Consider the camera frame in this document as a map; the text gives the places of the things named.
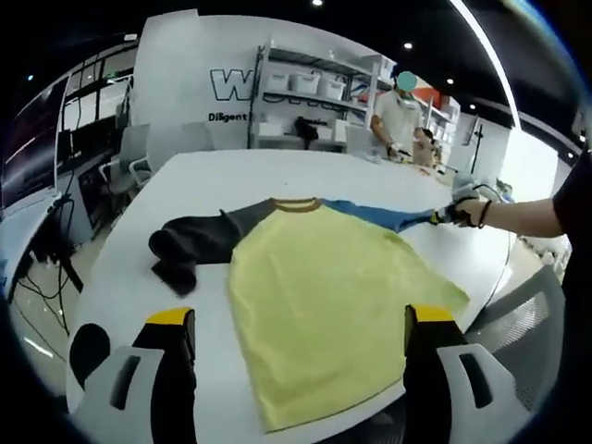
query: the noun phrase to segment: ceiling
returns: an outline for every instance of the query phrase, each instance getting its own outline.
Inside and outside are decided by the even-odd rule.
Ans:
[[[36,6],[34,11],[29,11],[30,5],[19,6],[22,10],[16,12],[14,20],[20,20],[20,28],[27,32],[22,32],[17,40],[14,35],[1,40],[12,54],[19,54],[13,58],[10,79],[5,82],[6,94],[13,97],[13,110],[82,59],[120,43],[126,32],[141,32],[147,17],[193,7],[198,8],[200,15],[263,16],[332,31],[403,62],[434,87],[460,99],[464,106],[476,97],[507,104],[487,54],[446,0],[365,0],[363,6],[347,8],[340,0],[325,0],[319,8],[313,7],[310,0],[253,0],[236,4],[150,0],[133,2],[133,7],[128,6],[125,11],[122,0],[84,3],[82,0],[78,9],[72,9],[71,3]],[[465,3],[496,48],[518,108],[569,135],[578,96],[570,73],[557,55],[501,2]],[[542,1],[541,5],[550,17],[558,11],[551,2]],[[575,46],[581,43],[573,41]],[[413,42],[412,51],[403,49],[405,42]],[[26,81],[29,74],[34,75],[33,81]],[[448,77],[454,79],[452,86],[446,82]]]

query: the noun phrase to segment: yellow t-shirt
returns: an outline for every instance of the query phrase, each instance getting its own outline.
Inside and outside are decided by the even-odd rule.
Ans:
[[[468,298],[397,234],[312,200],[282,204],[235,248],[230,298],[267,431],[311,422],[402,377],[404,307]]]

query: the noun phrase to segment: white storage box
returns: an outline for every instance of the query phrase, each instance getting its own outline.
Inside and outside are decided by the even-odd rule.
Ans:
[[[333,142],[347,143],[348,133],[347,128],[350,126],[350,122],[347,120],[336,119],[333,122]]]
[[[318,138],[321,141],[331,141],[333,140],[333,129],[328,127],[316,127],[316,132],[318,134]]]
[[[290,89],[295,93],[316,94],[318,82],[321,76],[316,74],[302,74],[295,72],[290,74]]]
[[[345,83],[321,78],[318,82],[317,94],[327,99],[341,100],[343,98],[343,90],[345,90]]]
[[[367,55],[351,61],[354,65],[372,72],[375,63],[378,63],[378,77],[382,80],[390,80],[390,74],[395,67],[395,62],[383,55]]]
[[[282,72],[270,72],[267,77],[267,89],[269,91],[287,91],[290,76]]]
[[[259,124],[259,135],[260,136],[281,136],[284,133],[283,127],[278,123],[266,123],[261,122]]]
[[[459,104],[454,97],[445,95],[442,97],[442,112],[450,116],[450,120],[457,122],[461,116],[461,104]]]

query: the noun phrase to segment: brown collar trim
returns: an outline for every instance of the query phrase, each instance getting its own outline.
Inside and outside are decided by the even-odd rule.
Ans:
[[[310,199],[272,199],[277,210],[286,213],[309,213],[316,210],[323,203],[315,197]]]

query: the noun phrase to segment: white table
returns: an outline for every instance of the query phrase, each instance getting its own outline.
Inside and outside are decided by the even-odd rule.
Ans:
[[[121,217],[85,283],[75,315],[75,332],[89,322],[100,325],[112,348],[130,345],[152,314],[173,307],[195,309],[197,396],[194,418],[201,444],[316,442],[336,435],[382,410],[403,393],[399,382],[373,399],[327,419],[264,434],[227,296],[227,265],[201,265],[198,288],[179,299],[151,271],[155,257],[148,239],[168,220],[218,215],[269,197],[348,199],[357,204],[402,211],[440,208],[450,190],[414,166],[375,165],[345,154],[245,150],[180,154],[140,192]],[[487,303],[506,263],[506,232],[433,227],[402,233],[441,275],[471,297],[462,319],[467,329]],[[82,390],[68,367],[68,406]]]

